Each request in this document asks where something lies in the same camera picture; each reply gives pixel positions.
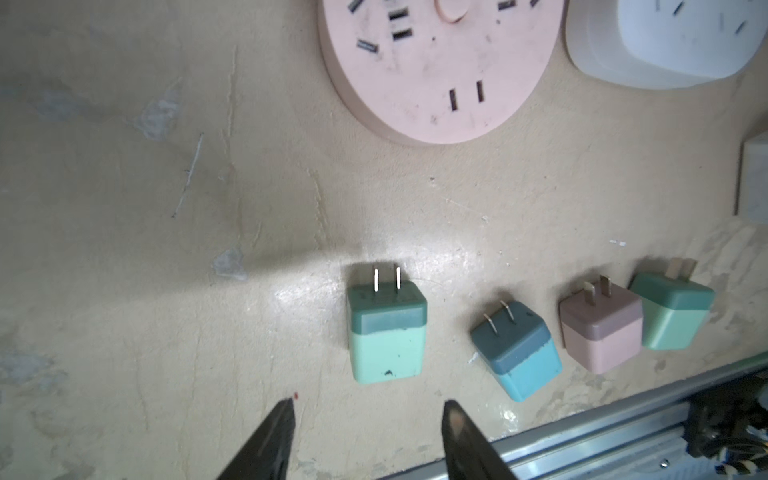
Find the white block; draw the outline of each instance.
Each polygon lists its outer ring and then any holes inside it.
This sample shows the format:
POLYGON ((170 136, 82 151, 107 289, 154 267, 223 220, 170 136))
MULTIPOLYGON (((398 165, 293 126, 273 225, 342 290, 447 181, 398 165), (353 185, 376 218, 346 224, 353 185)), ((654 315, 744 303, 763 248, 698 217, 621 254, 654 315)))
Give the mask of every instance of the white block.
POLYGON ((744 143, 739 216, 768 223, 768 131, 744 143))
POLYGON ((572 0, 568 54, 629 87, 690 87, 737 73, 768 31, 768 0, 572 0))

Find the power adapter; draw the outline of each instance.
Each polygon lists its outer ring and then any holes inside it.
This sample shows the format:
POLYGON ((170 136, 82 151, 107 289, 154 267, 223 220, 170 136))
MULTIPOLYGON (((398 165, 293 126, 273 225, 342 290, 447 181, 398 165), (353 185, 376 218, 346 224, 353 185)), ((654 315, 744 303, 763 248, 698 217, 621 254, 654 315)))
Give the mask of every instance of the power adapter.
POLYGON ((696 260, 673 258, 667 272, 638 273, 630 290, 643 298, 643 346, 682 350, 693 342, 712 308, 715 292, 690 281, 696 260))
POLYGON ((494 378, 522 402, 563 370, 544 319, 521 302, 502 308, 472 330, 472 342, 494 378))
POLYGON ((601 276, 560 303, 565 349, 592 373, 605 373, 643 349, 641 298, 601 276))
POLYGON ((415 283, 396 281, 347 290, 349 355, 358 383, 377 383, 422 372, 427 333, 427 300, 415 283))

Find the pink charger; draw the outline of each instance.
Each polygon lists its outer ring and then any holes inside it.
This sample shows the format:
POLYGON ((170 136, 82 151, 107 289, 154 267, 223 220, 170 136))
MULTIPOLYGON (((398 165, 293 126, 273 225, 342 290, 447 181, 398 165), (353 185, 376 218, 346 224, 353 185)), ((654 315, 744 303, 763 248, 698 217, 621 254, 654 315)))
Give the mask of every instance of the pink charger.
POLYGON ((611 283, 584 282, 584 292, 560 303, 565 349, 593 373, 604 373, 643 348, 643 303, 635 293, 611 283))
POLYGON ((402 144, 454 144, 520 108, 564 0, 320 0, 320 47, 360 122, 402 144))

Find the teal charger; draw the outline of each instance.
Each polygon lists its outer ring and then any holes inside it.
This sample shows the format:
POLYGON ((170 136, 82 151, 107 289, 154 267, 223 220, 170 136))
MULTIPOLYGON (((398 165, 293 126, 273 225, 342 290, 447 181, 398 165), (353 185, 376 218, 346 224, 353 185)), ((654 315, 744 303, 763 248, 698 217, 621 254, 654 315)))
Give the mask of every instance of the teal charger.
POLYGON ((673 258, 667 272, 638 273, 630 290, 643 299, 643 346, 682 350, 707 319, 715 292, 690 280, 696 260, 673 258))
POLYGON ((563 371, 544 319, 521 302, 504 303, 472 330, 472 342, 502 388, 522 402, 563 371))
POLYGON ((377 383, 422 372, 427 335, 427 300, 413 282, 373 285, 347 290, 349 357, 358 383, 377 383))

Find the power socket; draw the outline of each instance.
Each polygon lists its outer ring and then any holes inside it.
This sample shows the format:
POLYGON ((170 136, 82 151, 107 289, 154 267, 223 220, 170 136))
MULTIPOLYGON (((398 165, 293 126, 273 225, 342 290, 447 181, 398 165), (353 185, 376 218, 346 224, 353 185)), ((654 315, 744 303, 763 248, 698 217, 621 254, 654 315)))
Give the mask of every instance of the power socket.
POLYGON ((729 77, 768 31, 765 0, 578 0, 565 39, 585 74, 664 90, 729 77))
POLYGON ((557 39, 563 0, 320 0, 320 46, 348 109, 401 144, 454 144, 512 116, 557 39))

